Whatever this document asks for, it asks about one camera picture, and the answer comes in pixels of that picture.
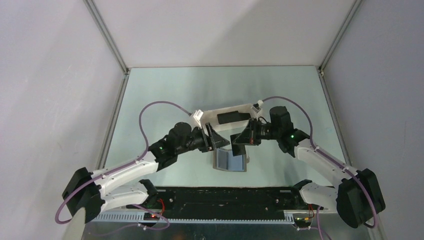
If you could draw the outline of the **white plastic tray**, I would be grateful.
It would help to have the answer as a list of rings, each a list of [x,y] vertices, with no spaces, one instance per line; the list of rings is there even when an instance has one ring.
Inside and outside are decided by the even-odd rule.
[[[248,120],[227,124],[218,123],[217,114],[233,111],[239,111],[240,113],[250,113],[251,118],[258,118],[263,115],[262,104],[257,102],[205,111],[198,109],[190,115],[190,118],[194,126],[203,128],[205,127],[206,123],[210,123],[213,129],[217,132],[246,127],[248,124]]]

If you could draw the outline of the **silver metal card holder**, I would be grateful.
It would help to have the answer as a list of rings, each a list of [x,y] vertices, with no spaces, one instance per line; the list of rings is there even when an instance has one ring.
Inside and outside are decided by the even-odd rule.
[[[213,153],[212,167],[218,171],[241,173],[247,171],[249,162],[247,154],[233,156],[231,149],[219,148]]]

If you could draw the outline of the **black credit card stack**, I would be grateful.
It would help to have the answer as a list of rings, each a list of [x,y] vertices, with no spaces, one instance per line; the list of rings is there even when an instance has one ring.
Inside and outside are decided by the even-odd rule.
[[[251,118],[251,114],[247,112],[231,111],[217,114],[217,120],[220,125],[247,121]]]

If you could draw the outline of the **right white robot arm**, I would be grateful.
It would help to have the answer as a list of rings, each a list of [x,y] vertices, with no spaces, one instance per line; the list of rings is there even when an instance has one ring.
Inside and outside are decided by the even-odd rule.
[[[291,204],[304,209],[309,204],[336,211],[351,228],[358,228],[386,209],[376,174],[370,169],[358,170],[316,145],[311,136],[294,128],[284,106],[269,111],[270,121],[250,118],[245,129],[235,134],[233,146],[258,146],[263,140],[274,140],[283,153],[302,161],[323,176],[330,186],[302,180],[293,186]]]

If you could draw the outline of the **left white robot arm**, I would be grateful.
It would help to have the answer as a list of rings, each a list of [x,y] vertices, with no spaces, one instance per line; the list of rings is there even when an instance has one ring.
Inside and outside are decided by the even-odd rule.
[[[86,167],[76,170],[66,185],[63,203],[59,206],[55,221],[67,208],[71,216],[85,209],[85,223],[110,209],[127,205],[153,208],[158,202],[155,186],[142,176],[159,172],[174,164],[179,155],[198,150],[208,153],[226,147],[230,141],[218,134],[208,123],[204,128],[192,128],[186,122],[178,122],[167,135],[151,144],[134,159],[113,168],[89,171]]]

